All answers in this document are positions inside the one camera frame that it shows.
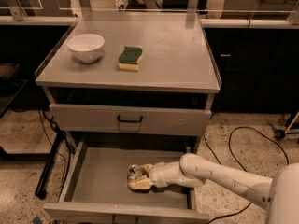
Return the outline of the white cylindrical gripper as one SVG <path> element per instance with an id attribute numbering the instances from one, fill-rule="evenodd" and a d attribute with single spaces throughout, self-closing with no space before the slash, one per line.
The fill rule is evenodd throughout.
<path id="1" fill-rule="evenodd" d="M 149 190 L 152 185 L 156 188 L 165 188 L 179 184 L 181 170 L 177 161 L 143 164 L 140 169 L 142 176 L 128 179 L 127 186 L 130 190 Z"/>

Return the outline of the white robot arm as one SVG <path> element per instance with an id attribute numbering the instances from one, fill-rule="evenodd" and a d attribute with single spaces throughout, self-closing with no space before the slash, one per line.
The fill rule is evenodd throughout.
<path id="1" fill-rule="evenodd" d="M 299 224 L 299 164 L 281 168 L 269 178 L 233 169 L 188 153 L 179 161 L 133 164 L 128 168 L 130 190 L 195 188 L 213 181 L 266 211 L 266 224 Z"/>

